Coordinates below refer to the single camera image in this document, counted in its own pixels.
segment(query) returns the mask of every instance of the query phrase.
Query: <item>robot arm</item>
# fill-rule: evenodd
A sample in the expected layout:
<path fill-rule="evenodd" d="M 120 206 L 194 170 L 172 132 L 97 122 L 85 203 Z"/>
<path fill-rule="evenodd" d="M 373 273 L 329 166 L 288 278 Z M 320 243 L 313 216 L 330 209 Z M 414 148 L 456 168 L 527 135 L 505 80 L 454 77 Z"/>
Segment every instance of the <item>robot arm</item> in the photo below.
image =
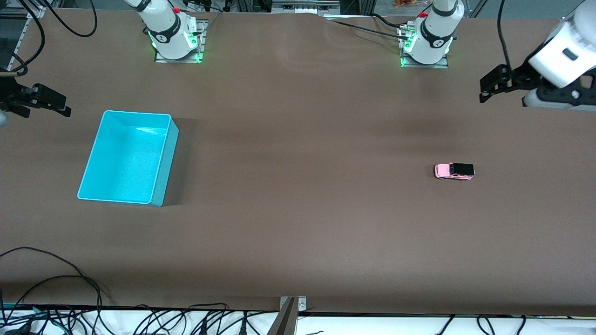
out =
<path fill-rule="evenodd" d="M 427 17 L 408 22 L 415 33 L 403 51 L 421 64 L 439 62 L 449 52 L 453 32 L 464 17 L 464 10 L 461 0 L 434 0 Z"/>
<path fill-rule="evenodd" d="M 155 49 L 164 58 L 179 59 L 198 47 L 191 38 L 197 31 L 197 19 L 172 8 L 167 0 L 124 0 L 141 16 Z"/>
<path fill-rule="evenodd" d="M 480 102 L 525 89 L 524 106 L 596 111 L 595 79 L 596 0 L 585 0 L 520 67 L 499 65 L 484 76 Z"/>

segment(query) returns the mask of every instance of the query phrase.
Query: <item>turquoise container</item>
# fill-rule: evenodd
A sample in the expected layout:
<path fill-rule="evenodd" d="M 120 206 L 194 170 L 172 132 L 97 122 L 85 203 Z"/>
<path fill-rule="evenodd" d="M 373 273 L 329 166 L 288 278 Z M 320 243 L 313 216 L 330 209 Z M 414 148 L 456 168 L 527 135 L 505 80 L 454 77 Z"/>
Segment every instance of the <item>turquoise container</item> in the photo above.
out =
<path fill-rule="evenodd" d="M 169 114 L 105 111 L 78 198 L 163 205 L 177 140 Z"/>

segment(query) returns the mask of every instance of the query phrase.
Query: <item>brown table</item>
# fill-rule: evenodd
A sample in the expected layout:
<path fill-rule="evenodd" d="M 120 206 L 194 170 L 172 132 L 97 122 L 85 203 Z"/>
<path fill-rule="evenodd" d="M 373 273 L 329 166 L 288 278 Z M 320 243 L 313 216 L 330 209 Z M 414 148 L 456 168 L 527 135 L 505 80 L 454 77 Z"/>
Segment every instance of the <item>brown table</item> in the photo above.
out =
<path fill-rule="evenodd" d="M 20 82 L 73 114 L 0 130 L 2 250 L 56 252 L 117 305 L 274 309 L 295 294 L 316 311 L 594 315 L 596 114 L 523 108 L 523 92 L 479 104 L 502 62 L 494 20 L 463 20 L 450 68 L 426 70 L 400 68 L 391 38 L 308 14 L 224 14 L 203 64 L 155 64 L 137 13 L 98 16 L 88 39 L 42 20 L 46 48 Z M 513 64 L 555 24 L 506 21 Z M 37 45 L 31 28 L 19 53 Z M 77 199 L 108 109 L 175 118 L 164 207 Z M 477 176 L 435 179 L 450 161 Z M 70 273 L 30 252 L 0 266 L 8 300 Z M 93 297 L 69 281 L 27 301 Z"/>

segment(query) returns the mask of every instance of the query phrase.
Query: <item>pink toy car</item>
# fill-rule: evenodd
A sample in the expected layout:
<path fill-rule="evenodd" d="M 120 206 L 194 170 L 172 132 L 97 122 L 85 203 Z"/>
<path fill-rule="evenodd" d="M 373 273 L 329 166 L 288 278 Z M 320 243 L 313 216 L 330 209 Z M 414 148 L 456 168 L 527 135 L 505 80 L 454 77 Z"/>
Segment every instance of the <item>pink toy car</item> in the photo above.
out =
<path fill-rule="evenodd" d="M 439 179 L 470 180 L 474 177 L 474 165 L 463 163 L 437 164 L 434 166 L 434 176 Z"/>

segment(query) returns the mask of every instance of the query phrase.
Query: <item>metal post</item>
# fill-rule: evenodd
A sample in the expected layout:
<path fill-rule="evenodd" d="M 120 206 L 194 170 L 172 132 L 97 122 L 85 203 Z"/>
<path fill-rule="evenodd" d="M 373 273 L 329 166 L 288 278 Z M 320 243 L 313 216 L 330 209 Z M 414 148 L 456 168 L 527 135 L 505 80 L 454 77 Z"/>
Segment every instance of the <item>metal post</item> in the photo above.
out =
<path fill-rule="evenodd" d="M 281 308 L 267 335 L 294 335 L 298 320 L 298 297 L 289 297 Z"/>

